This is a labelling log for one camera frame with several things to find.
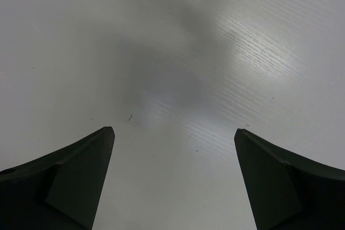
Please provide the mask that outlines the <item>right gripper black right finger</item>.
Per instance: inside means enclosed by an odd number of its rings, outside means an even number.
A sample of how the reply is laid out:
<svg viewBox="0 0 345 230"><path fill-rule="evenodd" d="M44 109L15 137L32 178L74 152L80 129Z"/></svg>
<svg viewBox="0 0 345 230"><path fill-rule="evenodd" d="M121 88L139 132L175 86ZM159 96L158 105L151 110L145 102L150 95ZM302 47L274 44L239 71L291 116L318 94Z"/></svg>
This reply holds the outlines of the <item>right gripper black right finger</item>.
<svg viewBox="0 0 345 230"><path fill-rule="evenodd" d="M257 229L344 229L344 171L246 129L234 136Z"/></svg>

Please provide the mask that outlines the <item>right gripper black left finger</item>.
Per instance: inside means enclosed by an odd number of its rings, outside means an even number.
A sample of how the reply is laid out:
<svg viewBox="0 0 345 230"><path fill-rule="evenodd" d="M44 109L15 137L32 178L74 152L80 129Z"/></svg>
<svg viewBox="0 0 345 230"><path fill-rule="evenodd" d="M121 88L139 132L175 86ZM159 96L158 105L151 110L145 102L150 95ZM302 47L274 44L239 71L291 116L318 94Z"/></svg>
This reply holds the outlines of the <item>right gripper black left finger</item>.
<svg viewBox="0 0 345 230"><path fill-rule="evenodd" d="M103 127L1 171L1 229L92 229L114 140Z"/></svg>

